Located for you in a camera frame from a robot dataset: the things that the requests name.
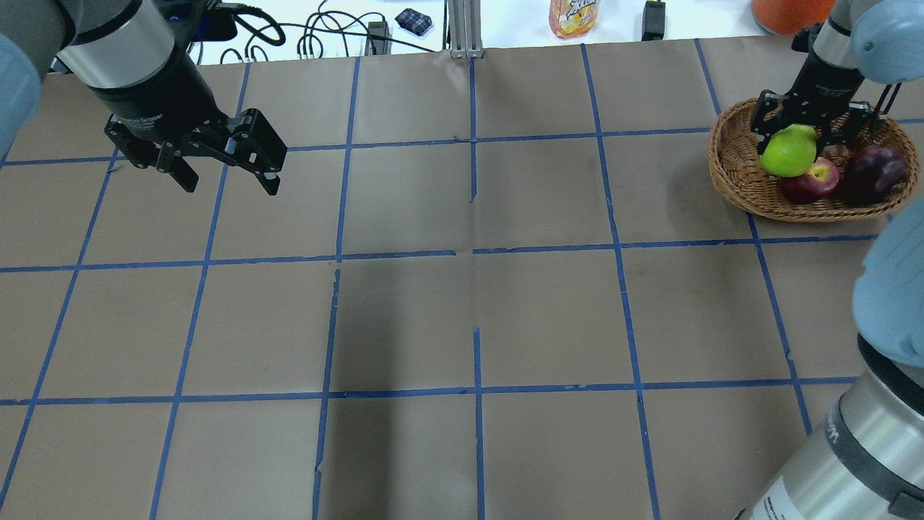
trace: grid square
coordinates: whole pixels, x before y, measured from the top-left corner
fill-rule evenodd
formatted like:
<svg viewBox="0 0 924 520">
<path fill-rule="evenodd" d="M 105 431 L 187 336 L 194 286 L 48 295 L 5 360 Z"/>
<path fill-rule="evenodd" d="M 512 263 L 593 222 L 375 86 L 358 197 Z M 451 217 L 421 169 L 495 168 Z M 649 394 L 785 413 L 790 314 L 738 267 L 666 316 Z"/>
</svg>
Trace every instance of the grid square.
<svg viewBox="0 0 924 520">
<path fill-rule="evenodd" d="M 766 244 L 790 357 L 803 378 L 858 376 L 854 282 L 870 241 Z"/>
<path fill-rule="evenodd" d="M 479 137 L 595 131 L 577 45 L 491 53 L 476 60 L 475 77 Z"/>
<path fill-rule="evenodd" d="M 275 197 L 249 173 L 228 172 L 212 258 L 336 253 L 344 153 L 291 153 Z"/>
<path fill-rule="evenodd" d="M 734 518 L 805 440 L 792 387 L 649 390 L 645 410 L 664 520 Z"/>
<path fill-rule="evenodd" d="M 750 245 L 623 251 L 646 381 L 789 379 Z"/>
<path fill-rule="evenodd" d="M 468 60 L 448 51 L 362 59 L 353 142 L 468 137 Z"/>
<path fill-rule="evenodd" d="M 470 247 L 467 144 L 354 150 L 344 253 Z"/>
<path fill-rule="evenodd" d="M 603 131 L 709 127 L 715 120 L 691 40 L 588 45 L 587 56 Z M 670 94 L 659 88 L 666 85 L 675 87 Z"/>
<path fill-rule="evenodd" d="M 635 392 L 484 396 L 486 516 L 651 518 Z"/>
<path fill-rule="evenodd" d="M 757 231 L 762 239 L 785 239 L 791 237 L 838 237 L 877 235 L 889 224 L 885 217 L 844 222 L 783 222 L 764 217 L 754 217 Z"/>
<path fill-rule="evenodd" d="M 168 175 L 119 163 L 106 186 L 86 263 L 201 260 L 212 226 L 222 165 L 189 160 L 199 175 L 186 193 Z"/>
<path fill-rule="evenodd" d="M 808 408 L 808 419 L 812 426 L 821 424 L 825 414 L 834 406 L 850 385 L 802 385 L 802 398 Z"/>
<path fill-rule="evenodd" d="M 338 399 L 319 518 L 478 517 L 475 398 Z"/>
<path fill-rule="evenodd" d="M 0 266 L 77 262 L 107 163 L 4 167 Z"/>
<path fill-rule="evenodd" d="M 0 275 L 0 399 L 32 396 L 72 276 Z"/>
<path fill-rule="evenodd" d="M 4 520 L 146 518 L 170 404 L 39 406 Z"/>
<path fill-rule="evenodd" d="M 212 266 L 183 391 L 320 391 L 334 267 L 327 262 Z"/>
<path fill-rule="evenodd" d="M 183 403 L 157 518 L 311 515 L 319 401 Z"/>
<path fill-rule="evenodd" d="M 619 240 L 750 238 L 748 219 L 709 180 L 706 133 L 604 141 Z"/>
<path fill-rule="evenodd" d="M 19 130 L 6 160 L 108 157 L 115 147 L 103 129 L 111 114 L 77 76 L 50 75 L 38 112 Z"/>
<path fill-rule="evenodd" d="M 259 108 L 290 147 L 343 144 L 355 65 L 335 58 L 254 63 L 244 107 Z"/>
<path fill-rule="evenodd" d="M 789 91 L 806 60 L 805 54 L 793 52 L 792 42 L 792 36 L 701 40 L 719 107 L 727 110 L 765 89 Z"/>
<path fill-rule="evenodd" d="M 27 409 L 28 406 L 0 406 L 0 471 L 5 472 L 13 459 Z"/>
<path fill-rule="evenodd" d="M 485 385 L 632 381 L 612 251 L 476 258 Z"/>
<path fill-rule="evenodd" d="M 478 147 L 478 247 L 613 243 L 593 139 Z"/>
<path fill-rule="evenodd" d="M 468 387 L 471 257 L 343 264 L 332 390 Z"/>
<path fill-rule="evenodd" d="M 200 273 L 82 271 L 42 396 L 173 395 Z"/>
</svg>

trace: white surface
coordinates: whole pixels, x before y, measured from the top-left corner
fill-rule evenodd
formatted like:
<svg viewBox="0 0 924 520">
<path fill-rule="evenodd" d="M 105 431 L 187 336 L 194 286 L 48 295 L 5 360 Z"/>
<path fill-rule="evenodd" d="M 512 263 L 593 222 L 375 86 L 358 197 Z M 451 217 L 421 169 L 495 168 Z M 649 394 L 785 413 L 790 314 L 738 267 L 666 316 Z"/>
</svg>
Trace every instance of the white surface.
<svg viewBox="0 0 924 520">
<path fill-rule="evenodd" d="M 586 36 L 573 40 L 559 40 L 549 29 L 548 0 L 482 0 L 481 39 L 485 48 L 491 47 L 539 47 L 573 43 L 635 42 L 641 39 L 641 17 L 644 0 L 599 0 L 600 18 L 597 26 Z M 317 10 L 319 0 L 295 2 L 292 0 L 242 0 L 247 5 L 257 6 L 280 22 L 305 23 L 308 16 Z M 392 37 L 417 45 L 438 50 L 442 48 L 443 0 L 330 0 L 323 10 L 341 10 L 361 15 L 370 11 L 385 14 Z M 749 0 L 666 0 L 667 23 L 665 39 L 722 38 L 726 36 L 751 36 L 764 34 L 754 22 Z M 398 27 L 395 16 L 406 7 L 411 7 L 433 19 L 433 28 L 422 37 Z M 379 19 L 369 16 L 363 21 Z M 259 28 L 263 24 L 252 17 L 251 25 Z M 249 33 L 240 34 L 231 42 L 206 43 L 203 50 L 203 64 L 218 63 L 222 52 L 229 47 L 243 54 Z M 359 26 L 349 31 L 363 32 Z M 274 37 L 273 31 L 267 31 Z M 295 43 L 302 29 L 288 28 L 289 41 L 282 47 L 271 47 L 256 41 L 273 61 L 298 59 Z M 345 56 L 343 40 L 334 34 L 319 34 L 324 42 L 324 56 Z M 365 37 L 348 36 L 349 54 L 361 54 Z M 195 48 L 195 58 L 199 49 Z M 421 52 L 399 43 L 392 44 L 392 54 Z M 234 61 L 231 55 L 227 59 Z"/>
</svg>

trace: black connector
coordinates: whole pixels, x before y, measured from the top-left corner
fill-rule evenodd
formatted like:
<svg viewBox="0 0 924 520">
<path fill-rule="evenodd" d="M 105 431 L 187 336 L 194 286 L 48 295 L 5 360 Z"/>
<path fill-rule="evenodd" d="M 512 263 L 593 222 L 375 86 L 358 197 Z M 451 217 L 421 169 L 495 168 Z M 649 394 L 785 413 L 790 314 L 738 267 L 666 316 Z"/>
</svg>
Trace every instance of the black connector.
<svg viewBox="0 0 924 520">
<path fill-rule="evenodd" d="M 660 0 L 645 2 L 645 11 L 641 17 L 641 41 L 651 42 L 664 39 L 664 19 L 667 5 Z"/>
<path fill-rule="evenodd" d="M 392 43 L 384 39 L 392 37 L 392 33 L 388 30 L 387 21 L 369 22 L 368 34 L 366 37 L 366 56 L 382 56 L 392 52 Z"/>
</svg>

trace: wicker basket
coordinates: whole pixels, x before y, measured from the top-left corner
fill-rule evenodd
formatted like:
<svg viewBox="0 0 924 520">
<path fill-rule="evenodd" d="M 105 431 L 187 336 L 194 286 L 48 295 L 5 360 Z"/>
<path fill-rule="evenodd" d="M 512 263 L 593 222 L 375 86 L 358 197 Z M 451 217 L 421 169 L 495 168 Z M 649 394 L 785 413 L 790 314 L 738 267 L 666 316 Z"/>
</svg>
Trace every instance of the wicker basket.
<svg viewBox="0 0 924 520">
<path fill-rule="evenodd" d="M 757 137 L 749 127 L 756 103 L 757 99 L 752 98 L 726 110 L 712 125 L 709 135 L 712 185 L 731 204 L 755 215 L 789 222 L 859 220 L 897 210 L 910 200 L 911 193 L 918 186 L 918 152 L 901 127 L 886 119 L 875 134 L 868 134 L 864 128 L 849 148 L 841 145 L 823 154 L 843 168 L 853 151 L 870 144 L 898 150 L 907 162 L 908 173 L 884 201 L 854 207 L 833 195 L 814 204 L 790 203 L 777 185 L 779 178 L 760 167 Z"/>
</svg>

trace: plastic bottle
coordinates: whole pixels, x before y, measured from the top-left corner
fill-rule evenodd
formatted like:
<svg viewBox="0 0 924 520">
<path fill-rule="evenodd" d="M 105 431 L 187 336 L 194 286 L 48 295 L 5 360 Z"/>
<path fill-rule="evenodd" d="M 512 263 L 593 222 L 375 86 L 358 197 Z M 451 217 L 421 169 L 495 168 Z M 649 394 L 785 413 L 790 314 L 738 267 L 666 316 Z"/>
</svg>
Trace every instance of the plastic bottle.
<svg viewBox="0 0 924 520">
<path fill-rule="evenodd" d="M 597 23 L 600 0 L 552 0 L 549 27 L 562 40 L 583 36 Z"/>
</svg>

